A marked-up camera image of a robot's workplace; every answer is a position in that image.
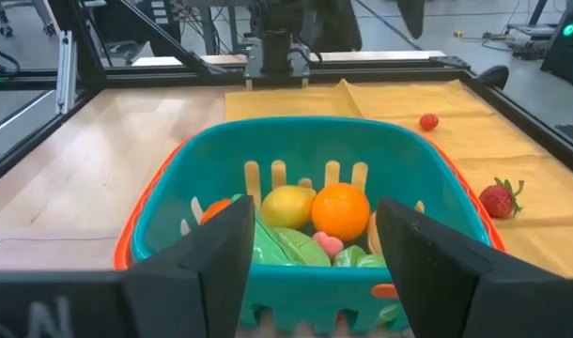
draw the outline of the small orange fruit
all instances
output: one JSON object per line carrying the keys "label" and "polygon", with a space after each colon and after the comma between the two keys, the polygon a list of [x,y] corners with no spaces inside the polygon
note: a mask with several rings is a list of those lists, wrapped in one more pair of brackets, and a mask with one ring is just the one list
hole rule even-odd
{"label": "small orange fruit", "polygon": [[312,205],[312,222],[316,230],[344,242],[360,236],[369,217],[370,203],[364,192],[348,183],[324,187]]}
{"label": "small orange fruit", "polygon": [[217,215],[220,211],[224,210],[224,208],[228,207],[229,205],[229,198],[221,199],[217,202],[211,203],[208,209],[203,213],[203,217],[201,217],[201,225],[209,221],[213,216]]}

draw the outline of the table surface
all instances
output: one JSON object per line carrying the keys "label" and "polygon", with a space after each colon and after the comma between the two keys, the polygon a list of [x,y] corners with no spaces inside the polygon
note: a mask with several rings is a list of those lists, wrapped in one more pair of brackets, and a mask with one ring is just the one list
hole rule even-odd
{"label": "table surface", "polygon": [[[333,54],[333,59],[431,54],[441,53],[351,53]],[[241,62],[238,56],[208,61],[235,58]],[[172,64],[168,60],[135,65]],[[115,238],[144,187],[180,141],[224,121],[225,92],[232,90],[244,86],[101,92],[0,179],[5,244],[0,268],[110,268]],[[572,224],[499,231],[511,254],[573,276]]]}

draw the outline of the black frame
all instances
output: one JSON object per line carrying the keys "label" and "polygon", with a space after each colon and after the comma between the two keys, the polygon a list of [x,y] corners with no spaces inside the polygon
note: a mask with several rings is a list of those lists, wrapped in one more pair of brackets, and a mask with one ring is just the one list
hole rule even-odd
{"label": "black frame", "polygon": [[[199,56],[185,51],[159,26],[144,17],[126,0],[108,0],[108,2],[110,6],[115,6],[117,10],[122,10],[127,16],[133,17],[135,26],[140,27],[149,39],[156,39],[163,43],[184,66],[104,68],[88,34],[85,15],[78,1],[49,0],[60,29],[73,32],[76,38],[79,73],[76,87],[83,90],[82,96],[67,115],[60,115],[53,119],[4,156],[0,161],[0,177],[104,89],[244,85],[245,63],[207,64]],[[337,83],[341,79],[352,83],[460,80],[573,171],[572,140],[524,110],[509,99],[501,89],[485,84],[463,62],[460,63],[458,59],[454,60],[458,62],[443,62],[441,58],[429,58],[313,64],[310,67],[309,82],[310,84]],[[274,85],[284,85],[284,83],[277,82]],[[54,89],[55,86],[55,71],[25,71],[15,78],[1,82],[0,90]]]}

